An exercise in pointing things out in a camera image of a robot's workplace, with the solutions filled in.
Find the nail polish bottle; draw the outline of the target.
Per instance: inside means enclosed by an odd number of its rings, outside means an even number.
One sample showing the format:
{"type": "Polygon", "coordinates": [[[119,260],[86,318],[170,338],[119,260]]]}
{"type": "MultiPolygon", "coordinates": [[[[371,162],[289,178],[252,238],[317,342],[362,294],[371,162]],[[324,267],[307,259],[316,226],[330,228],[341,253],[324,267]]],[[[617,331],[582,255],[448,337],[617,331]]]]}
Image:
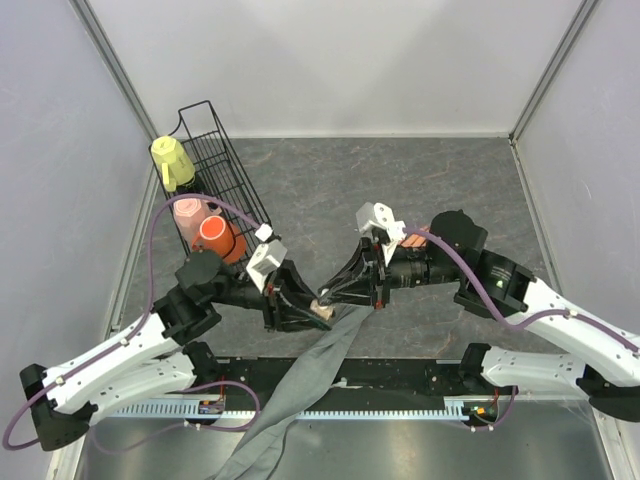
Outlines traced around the nail polish bottle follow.
{"type": "Polygon", "coordinates": [[[310,303],[310,309],[315,315],[322,318],[324,321],[328,321],[334,316],[334,307],[332,305],[320,305],[316,299],[310,303]]]}

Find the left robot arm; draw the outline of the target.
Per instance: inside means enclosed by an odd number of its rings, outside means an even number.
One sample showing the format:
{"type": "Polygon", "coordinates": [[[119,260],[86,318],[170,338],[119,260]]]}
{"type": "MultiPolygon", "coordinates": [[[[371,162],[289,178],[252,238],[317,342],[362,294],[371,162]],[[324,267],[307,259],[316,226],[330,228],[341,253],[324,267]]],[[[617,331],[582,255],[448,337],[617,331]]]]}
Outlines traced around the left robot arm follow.
{"type": "Polygon", "coordinates": [[[223,369],[201,337],[222,319],[216,304],[262,313],[267,329],[327,331],[334,316],[304,283],[294,263],[269,266],[257,287],[213,251],[190,254],[176,285],[129,327],[55,367],[32,364],[20,373],[36,445],[45,452],[83,437],[111,413],[151,397],[208,393],[223,369]]]}

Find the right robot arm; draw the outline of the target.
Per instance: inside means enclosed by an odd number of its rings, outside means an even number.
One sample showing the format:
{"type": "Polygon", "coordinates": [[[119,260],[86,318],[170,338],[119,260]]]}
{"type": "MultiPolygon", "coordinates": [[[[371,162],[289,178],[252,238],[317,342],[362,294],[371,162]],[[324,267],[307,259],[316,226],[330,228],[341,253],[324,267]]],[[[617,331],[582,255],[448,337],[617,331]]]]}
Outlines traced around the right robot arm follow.
{"type": "Polygon", "coordinates": [[[487,387],[577,393],[618,420],[639,420],[639,337],[567,300],[517,262],[485,247],[487,231],[461,210],[409,228],[381,203],[356,214],[361,238],[347,264],[319,289],[323,306],[382,309],[394,289],[457,284],[466,312],[527,331],[560,348],[558,355],[472,343],[458,368],[467,392],[487,387]]]}

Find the grey sleeve forearm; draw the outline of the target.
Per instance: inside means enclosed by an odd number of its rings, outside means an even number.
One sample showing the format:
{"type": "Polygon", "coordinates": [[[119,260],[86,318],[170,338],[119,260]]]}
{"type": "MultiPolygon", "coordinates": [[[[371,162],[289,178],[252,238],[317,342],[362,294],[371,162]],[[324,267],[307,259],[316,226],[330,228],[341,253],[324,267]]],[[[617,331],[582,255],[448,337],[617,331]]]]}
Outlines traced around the grey sleeve forearm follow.
{"type": "Polygon", "coordinates": [[[337,322],[301,354],[277,384],[217,479],[268,479],[278,466],[290,425],[330,389],[371,307],[346,306],[337,322]]]}

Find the mannequin hand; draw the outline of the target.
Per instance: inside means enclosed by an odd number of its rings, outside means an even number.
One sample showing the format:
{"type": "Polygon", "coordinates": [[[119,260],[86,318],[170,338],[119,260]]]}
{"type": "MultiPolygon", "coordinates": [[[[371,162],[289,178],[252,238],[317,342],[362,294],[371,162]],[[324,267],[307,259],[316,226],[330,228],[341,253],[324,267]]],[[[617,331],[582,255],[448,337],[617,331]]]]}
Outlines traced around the mannequin hand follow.
{"type": "Polygon", "coordinates": [[[423,235],[412,233],[405,237],[401,245],[405,248],[416,249],[425,247],[427,243],[428,240],[423,235]]]}

